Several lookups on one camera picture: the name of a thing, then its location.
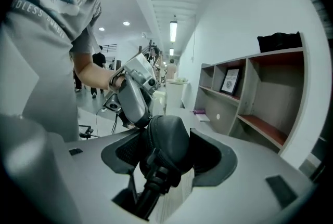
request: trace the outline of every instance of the fluorescent light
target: fluorescent light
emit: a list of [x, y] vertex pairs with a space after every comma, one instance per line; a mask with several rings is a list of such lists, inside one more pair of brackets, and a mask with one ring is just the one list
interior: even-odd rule
[[170, 41], [176, 42], [176, 34], [177, 34], [177, 21], [170, 22]]

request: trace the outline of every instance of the purple object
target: purple object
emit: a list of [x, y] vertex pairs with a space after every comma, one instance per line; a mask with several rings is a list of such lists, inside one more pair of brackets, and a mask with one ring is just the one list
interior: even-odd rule
[[193, 110], [194, 114], [205, 114], [206, 111], [204, 109]]

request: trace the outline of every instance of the picture frame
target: picture frame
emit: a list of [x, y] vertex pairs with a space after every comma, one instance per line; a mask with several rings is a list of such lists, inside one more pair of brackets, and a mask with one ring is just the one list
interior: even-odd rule
[[228, 68], [225, 73], [225, 76], [224, 76], [224, 79], [223, 79], [223, 82], [222, 82], [222, 85], [220, 88], [220, 92], [233, 96], [236, 91], [240, 76], [241, 76], [241, 67]]

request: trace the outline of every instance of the bookshelf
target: bookshelf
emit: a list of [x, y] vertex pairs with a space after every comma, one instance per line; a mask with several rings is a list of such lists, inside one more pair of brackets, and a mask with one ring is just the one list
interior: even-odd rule
[[[304, 87], [304, 48], [260, 53], [201, 69], [195, 108], [205, 109], [218, 133], [276, 153], [297, 124]], [[234, 95], [220, 92], [227, 69], [241, 68]]]

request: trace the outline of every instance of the black bag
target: black bag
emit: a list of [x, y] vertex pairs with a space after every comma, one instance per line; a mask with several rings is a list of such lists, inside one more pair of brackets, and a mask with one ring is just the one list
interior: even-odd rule
[[261, 53], [302, 47], [300, 32], [297, 32], [296, 34], [275, 33], [269, 36], [258, 36], [257, 39]]

